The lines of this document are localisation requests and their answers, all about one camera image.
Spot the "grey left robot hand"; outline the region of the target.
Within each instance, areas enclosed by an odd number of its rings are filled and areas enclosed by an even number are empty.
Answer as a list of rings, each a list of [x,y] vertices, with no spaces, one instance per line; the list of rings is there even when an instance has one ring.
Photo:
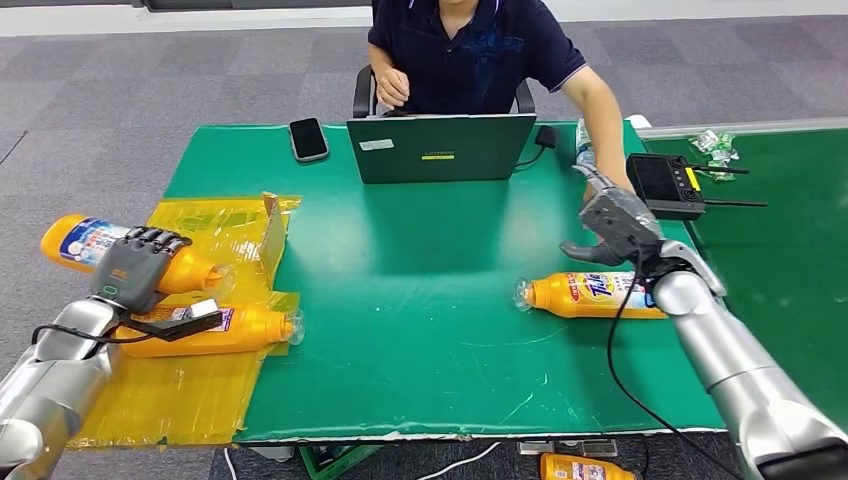
[[[174,231],[131,228],[115,240],[97,264],[90,297],[129,313],[145,314],[168,295],[190,291],[177,279],[176,256],[192,241]]]

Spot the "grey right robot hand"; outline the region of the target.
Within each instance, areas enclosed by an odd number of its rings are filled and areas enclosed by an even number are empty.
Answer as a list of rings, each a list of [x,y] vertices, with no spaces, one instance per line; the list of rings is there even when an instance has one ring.
[[[568,257],[606,266],[625,262],[640,265],[656,257],[664,241],[660,225],[647,205],[633,192],[616,185],[595,166],[578,163],[593,195],[580,210],[581,223],[594,232],[600,242],[578,246],[564,241],[560,249]]]

